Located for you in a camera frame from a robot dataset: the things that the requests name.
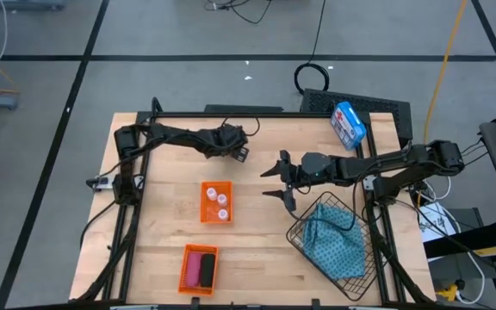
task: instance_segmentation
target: metal wire basket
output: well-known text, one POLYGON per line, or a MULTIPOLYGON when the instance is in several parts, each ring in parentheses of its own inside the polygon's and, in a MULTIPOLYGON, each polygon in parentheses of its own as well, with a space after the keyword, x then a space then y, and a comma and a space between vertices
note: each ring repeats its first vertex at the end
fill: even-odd
MULTIPOLYGON (((303 250, 303 230, 306 222, 304 219, 308 218, 313 212, 315 212, 317 205, 322 204, 326 207, 334 207, 340 209, 346 209, 351 212, 345 203, 340 201, 333 193, 325 192, 309 207, 306 212, 304 212, 300 220, 297 220, 292 227, 287 231, 287 240, 305 257, 315 268, 317 268, 326 278, 331 281, 336 287, 344 293, 344 295, 350 299, 350 301, 359 301, 363 295, 367 292, 372 282, 376 279, 376 263, 374 252, 372 248, 372 242, 370 239, 369 225, 365 220, 363 220, 359 215, 356 216, 356 220, 361 227, 361 234, 363 236, 364 243, 364 275, 360 277, 345 278, 338 281, 330 278, 303 250)), ((388 262, 387 258, 381 254, 380 257, 382 261, 382 267, 388 262)))

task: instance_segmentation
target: wooden table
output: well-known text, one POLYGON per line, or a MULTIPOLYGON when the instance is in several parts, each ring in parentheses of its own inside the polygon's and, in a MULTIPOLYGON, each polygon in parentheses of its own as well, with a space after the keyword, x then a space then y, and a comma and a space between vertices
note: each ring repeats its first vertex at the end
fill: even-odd
MULTIPOLYGON (((135 122, 135 113, 114 115, 101 171, 117 163, 113 132, 135 122)), ((399 150, 393 117, 371 114, 378 153, 399 150)), ((158 118, 173 127, 197 130, 218 127, 221 118, 158 118)), ((265 190, 283 189, 279 177, 261 178, 279 158, 279 150, 288 150, 293 163, 300 164, 306 152, 337 156, 355 156, 346 151, 327 119, 262 118, 259 133, 249 138, 248 159, 205 159, 202 154, 180 146, 160 146, 151 152, 146 189, 135 247, 128 303, 189 304, 191 296, 179 294, 177 285, 185 244, 220 247, 219 267, 214 296, 202 297, 202 304, 308 305, 319 298, 322 305, 351 305, 340 291, 315 269, 285 238, 294 220, 282 202, 263 196, 265 190), (200 222, 202 181, 228 180, 233 183, 234 222, 209 225, 200 222)), ((243 125, 247 133, 256 128, 254 119, 230 119, 243 125)), ((363 142, 366 156, 368 147, 363 142)), ((348 206, 351 188, 320 185, 309 195, 296 195, 300 215, 324 191, 330 190, 348 206)), ((114 199, 111 191, 95 194, 90 217, 114 199)), ((409 202, 407 194, 399 199, 409 202)), ((356 197, 356 210, 363 208, 363 194, 356 197)), ((112 243, 118 208, 96 221, 86 233, 80 252, 71 298, 81 295, 109 259, 107 245, 112 243)), ((389 207, 395 244, 401 264, 428 297, 435 300, 416 213, 407 206, 389 207)), ((112 296, 117 296, 122 267, 116 270, 112 296)), ((386 277, 390 300, 394 298, 391 270, 386 277)), ((357 303, 380 305, 375 281, 357 303)))

